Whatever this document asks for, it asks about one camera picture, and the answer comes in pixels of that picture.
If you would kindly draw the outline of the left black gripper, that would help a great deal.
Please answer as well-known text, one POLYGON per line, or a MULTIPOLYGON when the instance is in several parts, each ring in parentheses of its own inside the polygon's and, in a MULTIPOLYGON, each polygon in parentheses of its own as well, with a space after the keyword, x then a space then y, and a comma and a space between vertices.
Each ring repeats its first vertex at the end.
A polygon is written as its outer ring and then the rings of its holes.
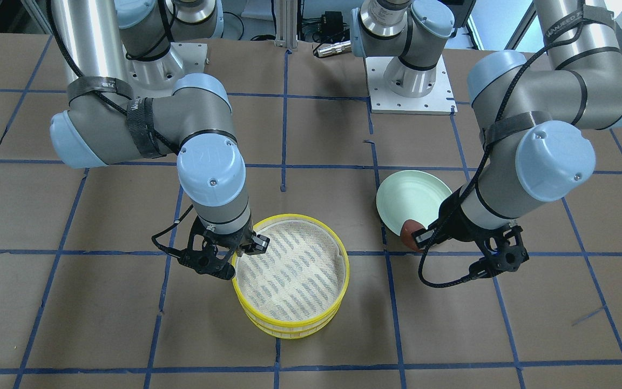
POLYGON ((413 232, 413 241, 418 249, 423 250, 418 266, 418 276, 424 280, 425 256, 430 247, 449 239, 461 242, 475 242, 483 257, 469 266, 469 273, 460 280, 478 280, 494 278, 503 272, 518 271, 522 263, 529 260, 521 232, 516 225, 489 230, 477 226, 464 214, 459 202, 460 189, 448 196, 440 205, 438 218, 425 229, 413 232))

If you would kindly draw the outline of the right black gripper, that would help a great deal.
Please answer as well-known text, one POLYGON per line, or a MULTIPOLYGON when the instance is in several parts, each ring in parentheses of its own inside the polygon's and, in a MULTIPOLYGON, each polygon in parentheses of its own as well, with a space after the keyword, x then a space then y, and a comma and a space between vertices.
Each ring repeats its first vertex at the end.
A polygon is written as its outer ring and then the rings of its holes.
POLYGON ((218 234, 207 229, 197 217, 188 234, 187 248, 178 252, 177 261, 200 275, 232 280, 235 267, 229 261, 234 254, 264 254, 269 243, 269 237, 252 229, 251 220, 235 232, 218 234))

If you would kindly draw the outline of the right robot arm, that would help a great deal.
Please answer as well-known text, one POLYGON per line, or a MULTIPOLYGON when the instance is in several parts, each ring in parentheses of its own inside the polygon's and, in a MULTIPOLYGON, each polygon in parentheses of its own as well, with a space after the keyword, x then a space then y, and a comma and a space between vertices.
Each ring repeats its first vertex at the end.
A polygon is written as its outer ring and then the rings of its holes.
POLYGON ((154 245, 201 275, 235 276, 235 254, 263 254, 245 162, 224 86, 190 73, 177 48, 222 31, 219 1, 47 1, 67 64, 67 109, 50 121, 58 157, 74 169, 176 156, 197 218, 185 249, 154 245))

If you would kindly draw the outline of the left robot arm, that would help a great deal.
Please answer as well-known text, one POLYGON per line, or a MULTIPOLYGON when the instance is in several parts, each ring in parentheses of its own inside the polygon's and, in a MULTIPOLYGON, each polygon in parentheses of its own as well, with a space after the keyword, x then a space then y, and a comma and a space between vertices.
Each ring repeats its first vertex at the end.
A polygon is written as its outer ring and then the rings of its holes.
POLYGON ((528 250, 517 219, 588 180, 596 154, 583 130, 622 126, 622 54, 603 1, 535 1, 544 46, 532 57, 493 52, 468 74, 484 155, 474 176, 440 205, 428 227, 407 233, 427 254, 449 239, 475 242, 483 256, 446 288, 517 271, 528 250))

